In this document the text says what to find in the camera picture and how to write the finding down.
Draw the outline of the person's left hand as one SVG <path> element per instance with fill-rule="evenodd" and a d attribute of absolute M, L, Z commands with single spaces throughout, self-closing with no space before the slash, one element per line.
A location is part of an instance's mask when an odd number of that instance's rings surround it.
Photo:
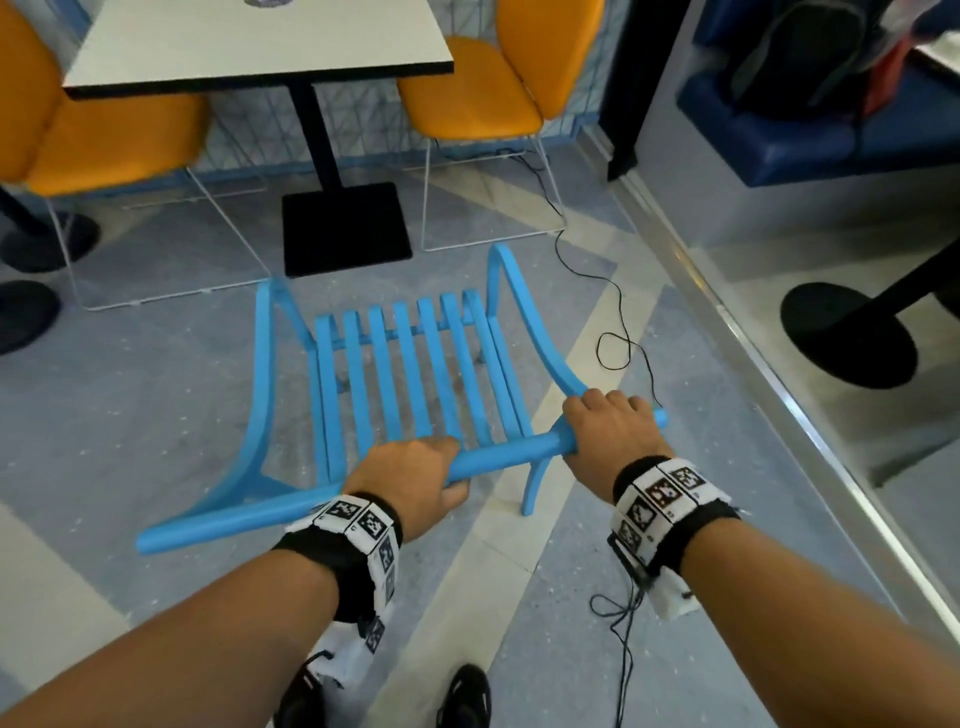
<path fill-rule="evenodd" d="M 409 544 L 440 523 L 441 489 L 462 444 L 451 436 L 429 436 L 372 447 L 345 480 L 347 495 L 374 497 L 397 516 Z"/>

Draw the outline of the person's right hand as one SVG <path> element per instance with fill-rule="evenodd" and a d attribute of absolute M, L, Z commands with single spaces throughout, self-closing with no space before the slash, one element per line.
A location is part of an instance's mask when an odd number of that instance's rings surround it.
<path fill-rule="evenodd" d="M 589 453 L 564 456 L 576 481 L 606 504 L 616 504 L 615 486 L 627 467 L 652 456 L 667 459 L 676 453 L 659 430 L 651 405 L 638 395 L 619 390 L 606 394 L 589 389 L 581 396 L 592 410 Z"/>

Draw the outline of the blue wooden slatted chair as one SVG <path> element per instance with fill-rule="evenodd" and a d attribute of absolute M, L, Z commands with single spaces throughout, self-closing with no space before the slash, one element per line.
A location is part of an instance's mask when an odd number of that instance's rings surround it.
<path fill-rule="evenodd" d="M 432 383 L 445 431 L 464 437 L 461 412 L 472 424 L 476 446 L 450 467 L 452 481 L 529 465 L 520 514 L 534 514 L 551 461 L 571 454 L 570 427 L 559 418 L 537 434 L 525 405 L 510 346 L 498 320 L 499 285 L 506 279 L 534 349 L 561 394 L 581 395 L 586 385 L 553 344 L 511 250 L 493 245 L 486 260 L 486 296 L 477 289 L 443 293 L 435 303 L 399 301 L 387 315 L 318 316 L 308 326 L 284 278 L 261 281 L 256 290 L 253 390 L 246 434 L 223 480 L 185 512 L 146 528 L 136 539 L 141 554 L 172 552 L 261 528 L 286 525 L 338 495 L 349 466 L 341 398 L 350 399 L 356 453 L 376 440 L 369 372 L 376 375 L 379 412 L 388 441 L 402 439 L 404 410 L 415 436 L 430 435 L 426 383 Z M 263 472 L 270 444 L 278 383 L 275 313 L 282 310 L 306 356 L 316 486 L 302 489 Z"/>

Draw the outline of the person's right forearm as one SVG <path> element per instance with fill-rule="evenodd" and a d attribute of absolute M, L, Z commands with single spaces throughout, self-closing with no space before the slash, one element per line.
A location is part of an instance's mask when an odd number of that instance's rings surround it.
<path fill-rule="evenodd" d="M 706 525 L 680 573 L 778 728 L 960 728 L 960 661 L 749 523 Z"/>

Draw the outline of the person's left forearm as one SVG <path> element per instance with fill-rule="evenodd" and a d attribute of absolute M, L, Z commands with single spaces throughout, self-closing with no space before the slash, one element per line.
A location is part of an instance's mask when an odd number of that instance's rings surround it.
<path fill-rule="evenodd" d="M 0 728 L 265 728 L 338 600 L 327 567 L 271 550 L 57 675 Z"/>

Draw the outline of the left wristband with marker tags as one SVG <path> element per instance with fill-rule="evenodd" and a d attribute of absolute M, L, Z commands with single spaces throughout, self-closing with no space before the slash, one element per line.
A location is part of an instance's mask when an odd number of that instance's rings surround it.
<path fill-rule="evenodd" d="M 342 494 L 290 524 L 273 548 L 326 567 L 337 583 L 336 613 L 304 664 L 322 684 L 359 685 L 383 642 L 400 571 L 396 516 L 366 493 Z"/>

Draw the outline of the wristband with marker tags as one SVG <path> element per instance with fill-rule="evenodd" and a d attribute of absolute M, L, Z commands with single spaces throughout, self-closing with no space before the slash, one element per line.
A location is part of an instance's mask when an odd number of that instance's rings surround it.
<path fill-rule="evenodd" d="M 342 494 L 290 524 L 273 548 L 326 567 L 337 583 L 336 613 L 304 664 L 322 684 L 359 685 L 383 642 L 400 571 L 396 516 L 366 493 Z"/>
<path fill-rule="evenodd" d="M 656 616 L 672 622 L 701 609 L 681 576 L 694 535 L 719 520 L 739 520 L 725 491 L 688 460 L 652 455 L 625 467 L 613 486 L 607 543 Z"/>

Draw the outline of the right wristband with marker tags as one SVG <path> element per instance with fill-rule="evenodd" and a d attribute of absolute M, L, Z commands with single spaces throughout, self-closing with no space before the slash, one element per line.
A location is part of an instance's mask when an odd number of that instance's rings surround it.
<path fill-rule="evenodd" d="M 694 535 L 719 520 L 739 520 L 725 491 L 688 460 L 652 455 L 625 467 L 613 486 L 607 543 L 656 616 L 672 622 L 701 609 L 681 576 Z"/>

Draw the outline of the large black round table base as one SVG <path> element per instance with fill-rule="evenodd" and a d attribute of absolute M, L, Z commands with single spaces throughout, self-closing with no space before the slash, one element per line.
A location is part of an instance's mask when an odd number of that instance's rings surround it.
<path fill-rule="evenodd" d="M 800 284 L 779 308 L 782 328 L 817 368 L 844 383 L 891 390 L 910 383 L 918 347 L 899 314 L 934 296 L 960 321 L 960 237 L 881 293 L 827 282 Z"/>

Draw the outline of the blue upholstered bench seat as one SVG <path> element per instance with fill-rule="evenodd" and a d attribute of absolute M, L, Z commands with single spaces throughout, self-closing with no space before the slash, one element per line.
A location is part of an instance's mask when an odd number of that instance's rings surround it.
<path fill-rule="evenodd" d="M 893 0 L 870 68 L 907 32 L 896 95 L 875 114 L 798 120 L 738 111 L 727 93 L 737 57 L 761 34 L 770 0 L 706 0 L 693 43 L 721 55 L 719 66 L 689 77 L 678 108 L 748 188 L 960 164 L 960 79 L 908 59 L 924 42 L 960 32 L 960 0 Z"/>

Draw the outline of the black backpack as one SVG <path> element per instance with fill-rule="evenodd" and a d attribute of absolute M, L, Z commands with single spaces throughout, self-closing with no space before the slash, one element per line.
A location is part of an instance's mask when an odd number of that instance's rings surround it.
<path fill-rule="evenodd" d="M 770 0 L 762 32 L 728 72 L 729 101 L 769 119 L 863 117 L 892 1 Z"/>

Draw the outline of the red bag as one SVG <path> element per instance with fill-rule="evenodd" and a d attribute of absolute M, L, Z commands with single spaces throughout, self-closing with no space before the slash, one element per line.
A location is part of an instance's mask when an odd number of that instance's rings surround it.
<path fill-rule="evenodd" d="M 870 67 L 860 107 L 862 118 L 874 115 L 896 97 L 906 64 L 906 57 L 913 47 L 913 34 L 911 31 L 907 31 L 886 54 L 882 55 Z"/>

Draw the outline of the metal partition floor rail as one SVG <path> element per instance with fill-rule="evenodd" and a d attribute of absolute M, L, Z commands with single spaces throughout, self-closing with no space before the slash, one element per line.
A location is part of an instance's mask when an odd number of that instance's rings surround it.
<path fill-rule="evenodd" d="M 701 142 L 609 184 L 906 621 L 960 653 L 960 321 L 899 315 L 918 370 L 887 391 L 819 370 L 781 304 L 797 285 L 868 297 L 960 237 L 950 169 L 748 188 Z"/>

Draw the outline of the black round pedestal base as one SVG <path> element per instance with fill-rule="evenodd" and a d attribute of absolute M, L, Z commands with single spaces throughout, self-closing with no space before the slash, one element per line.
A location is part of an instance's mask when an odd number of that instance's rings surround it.
<path fill-rule="evenodd" d="M 41 282 L 0 282 L 0 357 L 39 339 L 57 321 L 61 309 L 60 296 Z"/>
<path fill-rule="evenodd" d="M 0 261 L 23 274 L 44 274 L 66 267 L 61 237 L 54 223 L 59 224 L 64 246 L 72 262 L 85 258 L 101 238 L 101 226 L 89 216 L 54 210 L 51 221 L 43 222 L 13 194 L 0 186 L 0 214 L 12 228 L 0 235 Z"/>

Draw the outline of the white table with black pedestal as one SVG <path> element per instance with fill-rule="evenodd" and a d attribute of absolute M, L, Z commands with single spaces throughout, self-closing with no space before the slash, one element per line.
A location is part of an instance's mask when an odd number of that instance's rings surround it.
<path fill-rule="evenodd" d="M 281 200 L 295 279 L 413 257 L 396 184 L 343 184 L 315 86 L 453 70 L 427 0 L 103 0 L 63 87 L 77 101 L 285 88 L 319 183 Z"/>

